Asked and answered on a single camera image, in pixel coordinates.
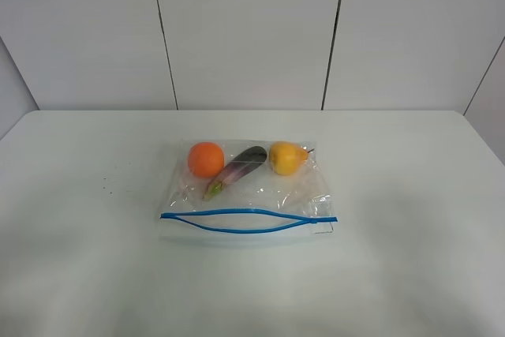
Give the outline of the purple eggplant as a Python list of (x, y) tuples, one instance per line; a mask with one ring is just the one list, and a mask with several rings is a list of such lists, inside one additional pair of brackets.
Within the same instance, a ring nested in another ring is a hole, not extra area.
[(205, 189), (203, 200), (211, 200), (226, 187), (262, 166), (267, 160), (267, 151), (261, 146), (245, 149), (212, 179)]

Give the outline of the clear plastic zipper bag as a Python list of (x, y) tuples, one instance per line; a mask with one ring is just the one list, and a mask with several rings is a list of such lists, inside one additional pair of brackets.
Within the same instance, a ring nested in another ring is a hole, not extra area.
[[(286, 140), (189, 140), (177, 147), (177, 162), (159, 208), (159, 218), (195, 230), (215, 234), (260, 236), (292, 229), (329, 234), (338, 221), (334, 202), (316, 160), (312, 141), (287, 141), (312, 152), (303, 166), (289, 176), (271, 169), (269, 151), (276, 141)], [(187, 165), (190, 148), (200, 142), (217, 144), (225, 163), (252, 146), (267, 151), (266, 162), (211, 200), (203, 200), (213, 178), (198, 178)]]

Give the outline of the orange fruit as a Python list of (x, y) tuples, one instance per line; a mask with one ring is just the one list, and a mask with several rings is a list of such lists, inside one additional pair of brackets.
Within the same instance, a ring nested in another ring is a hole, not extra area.
[(187, 157), (189, 171), (198, 178), (213, 178), (224, 168), (223, 150), (215, 143), (194, 144)]

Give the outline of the yellow pear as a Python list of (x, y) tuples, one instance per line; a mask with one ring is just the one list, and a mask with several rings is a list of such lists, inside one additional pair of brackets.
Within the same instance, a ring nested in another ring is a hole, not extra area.
[(295, 174), (307, 161), (312, 149), (287, 142), (276, 141), (269, 151), (271, 169), (278, 175), (289, 176)]

